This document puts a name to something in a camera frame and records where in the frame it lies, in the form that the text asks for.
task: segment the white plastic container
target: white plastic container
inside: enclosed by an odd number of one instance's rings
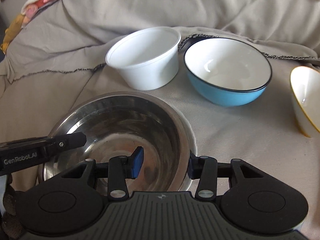
[[[152,90],[169,83],[177,74],[181,34],[170,27],[154,27],[132,33],[118,41],[106,55],[127,84]]]

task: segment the beige blanket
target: beige blanket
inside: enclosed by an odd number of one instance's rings
[[[273,67],[273,79],[256,101],[221,108],[204,100],[186,77],[182,54],[177,76],[147,93],[183,112],[199,154],[221,162],[243,158],[300,190],[310,206],[302,232],[318,240],[320,141],[305,138],[294,124],[289,75],[300,63],[274,58],[319,62],[319,1],[61,0],[20,32],[0,63],[0,142],[45,136],[72,106],[130,90],[103,65],[123,35],[166,25],[183,38],[194,33],[233,37],[264,52]],[[28,189],[36,174],[36,167],[14,174],[15,188]],[[222,181],[218,192],[226,187]]]

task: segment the blue bowl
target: blue bowl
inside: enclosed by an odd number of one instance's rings
[[[188,78],[203,97],[220,106],[241,106],[270,83],[269,61],[253,46],[229,38],[198,41],[185,52]]]

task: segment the stainless steel bowl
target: stainless steel bowl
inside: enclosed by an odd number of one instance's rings
[[[87,158],[108,162],[144,148],[144,163],[137,179],[127,179],[132,191],[178,191],[189,160],[188,135],[179,115],[168,104],[138,92],[109,93],[72,109],[50,136],[81,131],[84,147],[53,158],[39,169],[39,181]],[[107,193],[108,179],[99,179],[97,191]]]

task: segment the gray glove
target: gray glove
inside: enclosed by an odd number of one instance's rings
[[[24,233],[24,229],[16,216],[16,198],[21,194],[21,191],[15,191],[10,184],[12,183],[12,176],[8,176],[6,191],[3,197],[3,205],[6,210],[3,217],[0,215],[0,239],[12,240],[19,239]]]

